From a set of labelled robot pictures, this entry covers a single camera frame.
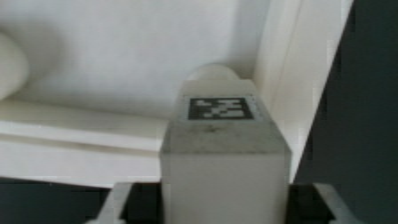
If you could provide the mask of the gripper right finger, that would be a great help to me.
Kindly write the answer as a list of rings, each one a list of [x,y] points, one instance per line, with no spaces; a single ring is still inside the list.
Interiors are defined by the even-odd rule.
[[[356,224],[356,215],[329,184],[290,185],[287,224]]]

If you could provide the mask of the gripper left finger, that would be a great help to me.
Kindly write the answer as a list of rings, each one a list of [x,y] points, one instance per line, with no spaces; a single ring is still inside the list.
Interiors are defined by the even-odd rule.
[[[88,224],[164,224],[160,183],[118,183]]]

